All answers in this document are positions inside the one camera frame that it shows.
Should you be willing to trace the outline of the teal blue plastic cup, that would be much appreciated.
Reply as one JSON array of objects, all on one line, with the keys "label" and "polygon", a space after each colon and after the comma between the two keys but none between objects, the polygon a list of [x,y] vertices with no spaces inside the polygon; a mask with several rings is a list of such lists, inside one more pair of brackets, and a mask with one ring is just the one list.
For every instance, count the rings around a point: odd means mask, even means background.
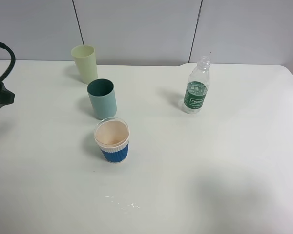
[{"label": "teal blue plastic cup", "polygon": [[97,119],[114,117],[117,112],[114,84],[108,79],[97,79],[87,86],[94,116]]}]

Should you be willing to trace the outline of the clear bottle with green label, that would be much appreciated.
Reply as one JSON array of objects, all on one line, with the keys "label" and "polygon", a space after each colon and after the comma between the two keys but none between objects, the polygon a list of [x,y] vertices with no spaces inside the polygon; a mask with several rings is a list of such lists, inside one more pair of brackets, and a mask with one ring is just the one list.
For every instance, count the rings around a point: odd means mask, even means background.
[{"label": "clear bottle with green label", "polygon": [[210,85],[209,69],[209,56],[201,56],[187,81],[187,87],[181,105],[185,113],[196,114],[203,107]]}]

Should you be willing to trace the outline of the pale yellow-green plastic cup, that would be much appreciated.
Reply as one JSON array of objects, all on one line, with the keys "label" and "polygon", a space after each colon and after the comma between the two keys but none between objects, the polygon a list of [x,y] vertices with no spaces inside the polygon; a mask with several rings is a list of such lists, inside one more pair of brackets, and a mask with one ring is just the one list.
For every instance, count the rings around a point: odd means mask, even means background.
[{"label": "pale yellow-green plastic cup", "polygon": [[89,84],[98,78],[95,48],[90,45],[79,45],[71,50],[75,65],[82,82]]}]

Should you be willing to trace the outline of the blue sleeved paper cup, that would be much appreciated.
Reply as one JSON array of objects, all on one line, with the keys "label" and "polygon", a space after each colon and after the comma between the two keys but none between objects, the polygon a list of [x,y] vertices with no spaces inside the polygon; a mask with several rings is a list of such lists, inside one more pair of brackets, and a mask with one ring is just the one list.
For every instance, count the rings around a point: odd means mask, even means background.
[{"label": "blue sleeved paper cup", "polygon": [[94,140],[107,161],[120,163],[128,154],[130,130],[120,118],[105,118],[95,127]]}]

